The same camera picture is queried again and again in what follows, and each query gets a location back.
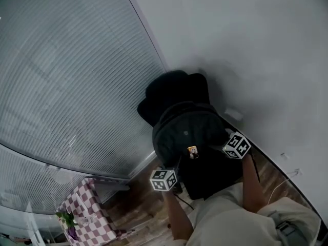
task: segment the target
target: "fiducial marker cube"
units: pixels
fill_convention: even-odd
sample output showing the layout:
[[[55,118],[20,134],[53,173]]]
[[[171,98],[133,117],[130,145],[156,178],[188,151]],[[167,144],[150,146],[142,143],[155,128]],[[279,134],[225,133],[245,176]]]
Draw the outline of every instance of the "fiducial marker cube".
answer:
[[[229,158],[242,159],[250,148],[251,145],[247,139],[239,132],[236,132],[223,147],[223,151]]]
[[[155,191],[169,191],[177,183],[174,170],[154,170],[150,183]]]

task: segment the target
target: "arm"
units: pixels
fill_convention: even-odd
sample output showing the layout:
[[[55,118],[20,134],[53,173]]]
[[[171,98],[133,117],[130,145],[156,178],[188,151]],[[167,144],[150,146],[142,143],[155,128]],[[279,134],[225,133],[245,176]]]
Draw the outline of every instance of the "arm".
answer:
[[[189,240],[194,228],[173,192],[163,192],[174,240]]]
[[[258,181],[255,166],[250,154],[242,159],[243,174],[243,207],[245,210],[257,213],[265,205],[265,197],[260,182]]]

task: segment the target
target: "cable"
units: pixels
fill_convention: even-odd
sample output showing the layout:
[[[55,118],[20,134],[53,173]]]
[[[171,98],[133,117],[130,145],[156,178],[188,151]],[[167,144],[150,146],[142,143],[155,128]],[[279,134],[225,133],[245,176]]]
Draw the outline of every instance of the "cable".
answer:
[[[179,200],[181,200],[183,203],[187,204],[189,207],[191,207],[192,210],[194,210],[194,208],[186,201],[184,201],[183,199],[181,199],[178,195],[175,195]]]
[[[288,180],[290,180],[291,178],[294,178],[295,176],[297,176],[298,173],[299,173],[299,171],[294,171],[294,172],[291,172],[291,173],[295,173],[295,174],[294,174],[293,176],[291,176],[290,178],[284,180],[282,183],[280,183],[277,187],[274,188],[273,192],[272,192],[271,195],[270,195],[270,198],[269,198],[269,200],[268,200],[268,204],[267,204],[267,205],[269,205],[270,200],[271,200],[271,197],[272,197],[273,193],[275,192],[275,190],[276,190],[277,188],[279,188],[281,185],[283,185],[286,181],[288,181]]]

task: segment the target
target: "sleeve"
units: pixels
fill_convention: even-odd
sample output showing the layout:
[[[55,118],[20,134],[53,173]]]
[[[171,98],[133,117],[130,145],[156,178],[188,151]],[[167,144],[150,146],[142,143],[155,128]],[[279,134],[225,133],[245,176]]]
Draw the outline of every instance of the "sleeve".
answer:
[[[166,244],[166,246],[186,246],[187,241],[186,240],[173,240]]]
[[[285,197],[258,211],[262,216],[270,216],[274,212],[279,214],[281,221],[294,224],[306,237],[309,245],[314,245],[321,224],[321,219],[312,210]]]

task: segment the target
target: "beige shirt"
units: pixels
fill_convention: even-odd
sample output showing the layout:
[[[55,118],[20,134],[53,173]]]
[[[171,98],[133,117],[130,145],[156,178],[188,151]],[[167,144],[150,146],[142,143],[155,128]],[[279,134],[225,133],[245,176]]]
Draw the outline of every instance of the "beige shirt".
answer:
[[[321,220],[313,211],[285,197],[257,214],[248,212],[242,207],[242,184],[238,183],[214,194],[193,211],[190,219],[194,232],[188,241],[175,240],[167,246],[281,246],[276,225],[268,217],[274,211],[282,221],[295,224],[309,245],[314,245]]]

